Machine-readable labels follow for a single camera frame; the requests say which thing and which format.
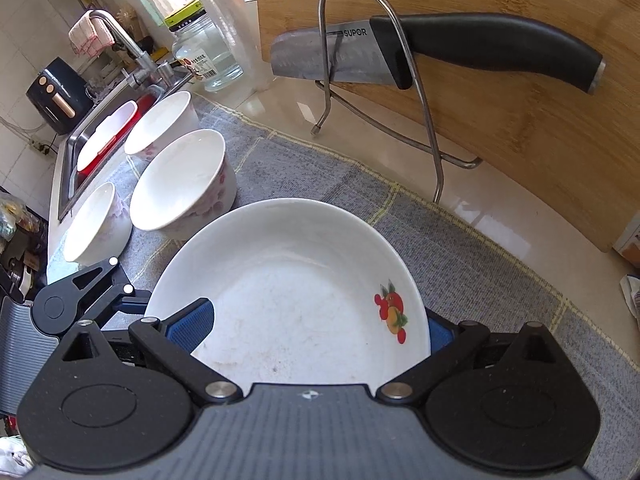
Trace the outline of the pink checked dishcloth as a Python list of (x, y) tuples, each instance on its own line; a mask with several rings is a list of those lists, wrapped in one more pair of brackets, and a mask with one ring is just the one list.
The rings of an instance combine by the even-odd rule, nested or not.
[(68, 40), (77, 55), (94, 58), (114, 43), (114, 37), (99, 18), (92, 18), (86, 12), (68, 32)]

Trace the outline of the black-handled santoku knife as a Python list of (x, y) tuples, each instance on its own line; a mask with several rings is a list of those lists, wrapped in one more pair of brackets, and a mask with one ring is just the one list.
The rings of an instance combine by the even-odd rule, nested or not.
[[(603, 55), (554, 26), (498, 13), (404, 15), (400, 24), (413, 54), (450, 64), (546, 75), (591, 93), (605, 69)], [(392, 21), (377, 15), (326, 28), (330, 79), (412, 86)]]

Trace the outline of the steel kitchen faucet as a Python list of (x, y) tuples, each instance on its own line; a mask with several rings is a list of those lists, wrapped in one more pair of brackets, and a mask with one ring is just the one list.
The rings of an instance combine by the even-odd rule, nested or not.
[(138, 46), (111, 14), (104, 10), (96, 9), (89, 12), (89, 18), (90, 20), (94, 18), (100, 20), (125, 50), (134, 56), (134, 62), (137, 63), (138, 67), (126, 77), (126, 81), (131, 88), (140, 87), (145, 81), (151, 81), (152, 84), (162, 86), (165, 92), (168, 91), (171, 84), (171, 76), (166, 77), (160, 72), (160, 66), (157, 62), (154, 62), (151, 55)]

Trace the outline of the grey and teal dish towel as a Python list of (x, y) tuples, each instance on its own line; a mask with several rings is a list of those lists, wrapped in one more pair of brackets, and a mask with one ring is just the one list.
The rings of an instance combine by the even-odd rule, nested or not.
[(374, 226), (407, 263), (424, 304), (443, 318), (496, 332), (543, 322), (599, 405), (601, 429), (587, 468), (600, 479), (639, 474), (639, 331), (620, 281), (621, 258), (593, 249), (569, 226), (526, 204), (487, 168), (471, 172), (487, 192), (540, 229), (526, 240), (511, 221), (431, 205), (398, 182), (330, 148), (289, 136), (219, 104), (197, 99), (206, 128), (227, 139), (239, 201), (297, 196), (325, 200)]

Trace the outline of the white bowl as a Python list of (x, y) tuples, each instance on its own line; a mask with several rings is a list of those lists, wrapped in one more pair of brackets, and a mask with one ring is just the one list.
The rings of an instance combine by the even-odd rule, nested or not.
[(169, 144), (143, 171), (130, 218), (140, 231), (185, 242), (229, 212), (236, 192), (226, 140), (213, 129), (195, 130)]
[(200, 128), (193, 96), (179, 91), (155, 104), (132, 128), (124, 145), (125, 153), (150, 162), (169, 144)]
[(112, 182), (96, 188), (82, 204), (63, 244), (67, 262), (92, 266), (119, 257), (132, 231), (129, 209)]

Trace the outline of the black air fryer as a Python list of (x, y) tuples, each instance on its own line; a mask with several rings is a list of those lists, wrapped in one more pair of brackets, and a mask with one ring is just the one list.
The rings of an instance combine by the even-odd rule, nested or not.
[(60, 136), (72, 133), (94, 107), (87, 81), (62, 58), (55, 58), (32, 82), (26, 98)]

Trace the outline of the red-white food bag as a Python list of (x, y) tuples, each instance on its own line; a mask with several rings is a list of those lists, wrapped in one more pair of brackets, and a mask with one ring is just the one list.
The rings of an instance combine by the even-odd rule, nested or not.
[(635, 268), (640, 266), (639, 232), (639, 219), (635, 218), (614, 244), (614, 250)]

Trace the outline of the bamboo cutting board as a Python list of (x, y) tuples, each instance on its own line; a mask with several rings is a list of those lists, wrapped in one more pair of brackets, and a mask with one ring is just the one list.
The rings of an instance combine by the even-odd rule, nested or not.
[[(437, 131), (495, 166), (610, 249), (639, 209), (639, 0), (388, 0), (400, 14), (501, 12), (600, 51), (587, 94), (545, 76), (419, 58)], [(316, 26), (318, 0), (257, 0), (262, 45)]]

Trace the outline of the glass jar with green lid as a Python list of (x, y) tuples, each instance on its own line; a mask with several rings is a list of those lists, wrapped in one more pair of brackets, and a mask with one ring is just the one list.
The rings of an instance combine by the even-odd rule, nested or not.
[(242, 67), (198, 0), (168, 15), (165, 25), (175, 38), (175, 59), (201, 81), (206, 91), (224, 90), (242, 77)]

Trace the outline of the white fruit-print plate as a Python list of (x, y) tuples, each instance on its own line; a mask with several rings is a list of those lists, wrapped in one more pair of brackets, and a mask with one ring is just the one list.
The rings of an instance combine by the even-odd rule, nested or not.
[(431, 352), (420, 292), (395, 248), (316, 200), (263, 200), (209, 223), (168, 263), (146, 312), (169, 318), (200, 298), (214, 324), (193, 354), (243, 390), (376, 390)]

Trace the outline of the white clipped plastic bag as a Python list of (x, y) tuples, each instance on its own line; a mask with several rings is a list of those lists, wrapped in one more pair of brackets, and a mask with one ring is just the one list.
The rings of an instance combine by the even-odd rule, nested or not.
[(620, 289), (622, 290), (625, 304), (634, 317), (639, 322), (639, 295), (640, 295), (640, 278), (635, 275), (627, 274), (620, 280)]

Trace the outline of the red and white sink basin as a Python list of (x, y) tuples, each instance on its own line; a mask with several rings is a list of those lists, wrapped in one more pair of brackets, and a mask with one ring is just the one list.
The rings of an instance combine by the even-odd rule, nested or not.
[(76, 164), (78, 174), (88, 177), (116, 143), (130, 133), (132, 127), (152, 107), (155, 101), (156, 97), (152, 93), (145, 93), (139, 99), (125, 102), (111, 115), (103, 119), (79, 152)]

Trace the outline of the clear plastic wrap roll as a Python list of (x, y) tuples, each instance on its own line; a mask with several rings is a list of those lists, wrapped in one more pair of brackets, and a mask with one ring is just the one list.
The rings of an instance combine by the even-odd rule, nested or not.
[(262, 59), (258, 25), (247, 15), (244, 0), (200, 0), (224, 37), (252, 88), (266, 90), (273, 82), (271, 67)]

